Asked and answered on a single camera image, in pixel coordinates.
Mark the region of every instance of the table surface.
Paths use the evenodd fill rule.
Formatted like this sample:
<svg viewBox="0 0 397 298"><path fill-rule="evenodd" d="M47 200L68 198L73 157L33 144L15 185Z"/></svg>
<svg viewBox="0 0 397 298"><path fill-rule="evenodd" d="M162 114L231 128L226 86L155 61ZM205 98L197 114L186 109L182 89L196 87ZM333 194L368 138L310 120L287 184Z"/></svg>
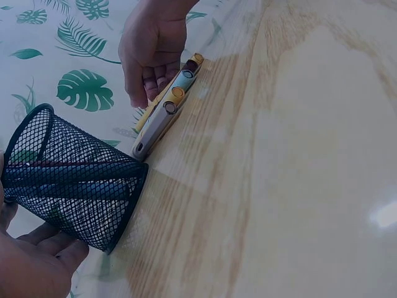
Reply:
<svg viewBox="0 0 397 298"><path fill-rule="evenodd" d="M228 7L87 297L395 297L396 3Z"/></svg>

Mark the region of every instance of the pencil holder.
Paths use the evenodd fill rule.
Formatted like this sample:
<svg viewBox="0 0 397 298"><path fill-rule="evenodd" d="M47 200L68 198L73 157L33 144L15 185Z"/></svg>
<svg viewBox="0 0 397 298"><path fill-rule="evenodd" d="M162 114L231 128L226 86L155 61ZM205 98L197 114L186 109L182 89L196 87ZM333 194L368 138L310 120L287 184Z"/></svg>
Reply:
<svg viewBox="0 0 397 298"><path fill-rule="evenodd" d="M36 107L4 154L6 202L110 253L138 202L148 165Z"/></svg>

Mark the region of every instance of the plastic tablecloth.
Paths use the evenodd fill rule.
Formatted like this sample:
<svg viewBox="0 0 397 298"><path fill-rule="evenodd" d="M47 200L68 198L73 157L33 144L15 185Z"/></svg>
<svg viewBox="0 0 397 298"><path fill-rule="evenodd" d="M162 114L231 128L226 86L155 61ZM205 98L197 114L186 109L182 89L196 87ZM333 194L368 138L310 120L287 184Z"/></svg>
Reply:
<svg viewBox="0 0 397 298"><path fill-rule="evenodd" d="M182 61L222 38L219 12L228 10L228 2L202 0L188 14ZM136 3L0 0L0 150L27 113L47 102L62 118L130 152L142 110L130 107L117 48ZM18 236L39 224L40 219L20 208L9 233ZM107 258L91 250L73 277L70 297L87 297L87 287L113 281Z"/></svg>

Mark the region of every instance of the hand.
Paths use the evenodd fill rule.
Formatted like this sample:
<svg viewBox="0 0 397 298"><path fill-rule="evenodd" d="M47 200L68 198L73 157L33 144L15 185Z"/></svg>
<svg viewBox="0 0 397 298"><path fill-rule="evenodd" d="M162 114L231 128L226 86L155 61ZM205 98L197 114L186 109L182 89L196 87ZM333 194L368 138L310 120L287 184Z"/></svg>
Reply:
<svg viewBox="0 0 397 298"><path fill-rule="evenodd" d="M118 47L131 105L143 109L178 73L186 42L186 14L156 12L147 3L128 17Z"/></svg>
<svg viewBox="0 0 397 298"><path fill-rule="evenodd" d="M0 174L3 164L0 154ZM17 212L17 204L3 201L0 183L0 297L66 297L73 273L88 255L88 246L48 223L13 239L6 231Z"/></svg>

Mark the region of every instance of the finger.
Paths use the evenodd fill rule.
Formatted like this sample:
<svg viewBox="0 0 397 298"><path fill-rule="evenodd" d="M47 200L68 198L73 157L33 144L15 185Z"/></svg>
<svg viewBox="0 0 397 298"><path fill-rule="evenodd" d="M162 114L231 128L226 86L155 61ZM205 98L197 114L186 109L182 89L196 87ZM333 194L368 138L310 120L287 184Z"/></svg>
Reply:
<svg viewBox="0 0 397 298"><path fill-rule="evenodd" d="M5 232L18 210L17 203L4 204L0 211L0 231Z"/></svg>
<svg viewBox="0 0 397 298"><path fill-rule="evenodd" d="M49 223L44 223L27 235L18 237L19 240L29 242L33 245L38 245L44 239L50 238L58 234L59 230Z"/></svg>
<svg viewBox="0 0 397 298"><path fill-rule="evenodd" d="M76 241L65 248L56 257L73 274L89 253L88 245L82 241Z"/></svg>
<svg viewBox="0 0 397 298"><path fill-rule="evenodd" d="M181 61L177 60L166 65L166 78L172 80L179 72L181 67Z"/></svg>
<svg viewBox="0 0 397 298"><path fill-rule="evenodd" d="M153 101L159 94L157 87L156 76L154 75L154 69L152 67L144 67L142 71L143 85L146 89L146 97Z"/></svg>
<svg viewBox="0 0 397 298"><path fill-rule="evenodd" d="M157 86L159 86L159 91L161 92L169 83L169 80L166 78L166 66L155 67L154 74L156 75Z"/></svg>
<svg viewBox="0 0 397 298"><path fill-rule="evenodd" d="M142 66L131 58L128 62L122 63L125 90L130 96L131 105L133 107L141 107L142 109L148 106L148 98L142 82Z"/></svg>
<svg viewBox="0 0 397 298"><path fill-rule="evenodd" d="M37 245L37 247L42 251L45 251L46 253L55 256L57 253L67 248L75 241L76 239L74 239L73 237L61 232L59 234L56 234L55 236L44 239Z"/></svg>

